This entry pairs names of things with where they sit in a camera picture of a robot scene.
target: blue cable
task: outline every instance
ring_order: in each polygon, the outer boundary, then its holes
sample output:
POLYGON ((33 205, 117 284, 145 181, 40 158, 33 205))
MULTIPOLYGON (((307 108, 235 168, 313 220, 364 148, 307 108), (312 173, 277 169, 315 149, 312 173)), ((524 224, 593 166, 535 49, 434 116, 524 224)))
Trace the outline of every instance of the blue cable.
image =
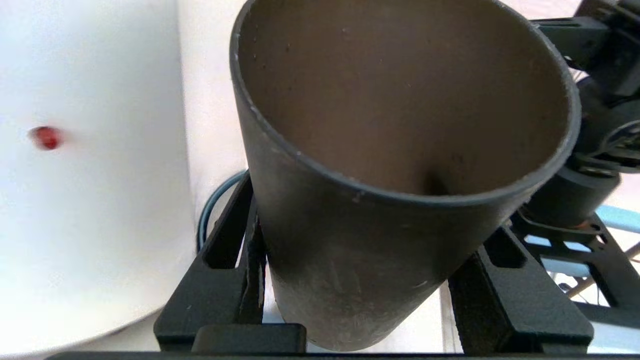
POLYGON ((222 185, 220 185, 216 191, 214 191, 207 203, 204 205, 202 209, 202 214, 200 214, 200 219, 198 221, 198 252, 204 247, 205 241, 207 241, 207 225, 209 224, 209 218, 211 217, 211 212, 213 211, 213 207, 216 205, 220 197, 234 186, 240 179, 243 178, 246 171, 242 171, 228 178, 222 185))

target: wire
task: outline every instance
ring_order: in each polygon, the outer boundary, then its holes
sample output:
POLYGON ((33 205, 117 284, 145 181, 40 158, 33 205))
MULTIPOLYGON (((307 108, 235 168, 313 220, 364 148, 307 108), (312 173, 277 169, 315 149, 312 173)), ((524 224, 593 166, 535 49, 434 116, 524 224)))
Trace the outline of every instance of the wire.
POLYGON ((204 205, 202 209, 202 213, 200 214, 200 219, 198 220, 198 234, 197 234, 197 243, 196 247, 198 252, 202 250, 204 247, 204 243, 207 241, 207 226, 209 225, 209 218, 211 217, 211 212, 213 211, 213 207, 216 205, 220 197, 227 192, 232 186, 238 183, 240 179, 243 178, 246 171, 242 171, 228 178, 222 185, 220 185, 216 191, 214 191, 207 203, 204 205))

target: red dot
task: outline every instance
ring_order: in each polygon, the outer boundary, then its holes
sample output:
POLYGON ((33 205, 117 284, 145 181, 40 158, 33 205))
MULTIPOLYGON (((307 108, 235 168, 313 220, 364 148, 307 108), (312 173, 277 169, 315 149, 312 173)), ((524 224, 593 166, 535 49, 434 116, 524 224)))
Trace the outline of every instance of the red dot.
POLYGON ((60 130, 49 126, 40 126, 31 130, 31 138, 43 150, 57 149, 62 143, 60 130))

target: red bead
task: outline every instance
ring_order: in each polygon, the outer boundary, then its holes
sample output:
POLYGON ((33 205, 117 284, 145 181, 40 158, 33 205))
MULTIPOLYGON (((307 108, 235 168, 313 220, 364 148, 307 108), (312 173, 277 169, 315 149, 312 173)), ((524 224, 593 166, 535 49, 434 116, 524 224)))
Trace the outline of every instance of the red bead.
POLYGON ((62 143, 60 130, 49 126, 40 126, 31 130, 31 138, 43 150, 57 149, 62 143))

